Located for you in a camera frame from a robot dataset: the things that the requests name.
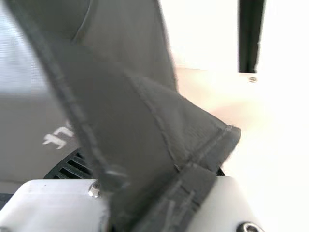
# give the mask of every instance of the white plastic part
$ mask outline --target white plastic part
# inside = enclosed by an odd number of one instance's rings
[[[93,182],[29,181],[0,211],[0,227],[12,232],[98,232],[108,208],[104,199],[89,196]],[[245,221],[259,225],[236,182],[218,177],[187,232],[236,232]]]
[[[94,181],[29,181],[0,211],[0,227],[12,232],[98,232],[108,209],[89,196]]]

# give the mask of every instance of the white wall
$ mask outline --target white wall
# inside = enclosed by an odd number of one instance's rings
[[[238,70],[237,0],[161,0],[177,66]]]
[[[294,80],[296,75],[308,76],[308,13],[307,1],[266,1],[257,67],[259,73]]]

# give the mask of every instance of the white floor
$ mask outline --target white floor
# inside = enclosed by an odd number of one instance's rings
[[[177,76],[187,99],[242,129],[223,171],[240,184],[265,230],[304,231],[309,218],[308,85],[267,76],[251,83],[247,73],[182,68]]]

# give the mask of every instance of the metal screw head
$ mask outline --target metal screw head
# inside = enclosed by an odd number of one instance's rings
[[[93,182],[93,184],[90,186],[88,194],[90,197],[94,197],[94,198],[100,197],[100,185],[97,180]]]
[[[252,222],[245,222],[237,227],[236,232],[264,232],[264,230]]]
[[[253,83],[254,83],[254,82],[257,82],[257,78],[254,77],[254,76],[249,77],[248,80],[249,80],[250,82],[253,82]]]
[[[0,226],[0,232],[11,232],[9,228]]]

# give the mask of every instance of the gray fabric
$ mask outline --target gray fabric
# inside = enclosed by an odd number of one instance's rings
[[[83,24],[91,0],[17,0],[43,31],[73,39]]]
[[[23,7],[7,2],[44,66],[102,190],[112,194],[110,222],[117,231],[130,230],[186,163],[193,160],[202,170],[216,171],[238,142],[239,129],[175,91],[156,1],[100,1],[105,7],[97,2],[100,11],[87,17],[89,31],[85,28],[80,38],[92,45],[89,48],[38,29]],[[99,32],[90,32],[91,25]],[[201,201],[213,182],[198,184],[201,188],[195,191]]]
[[[176,90],[157,0],[93,0],[89,11],[77,42]]]
[[[215,182],[216,175],[189,163],[154,203],[133,232],[184,232]]]

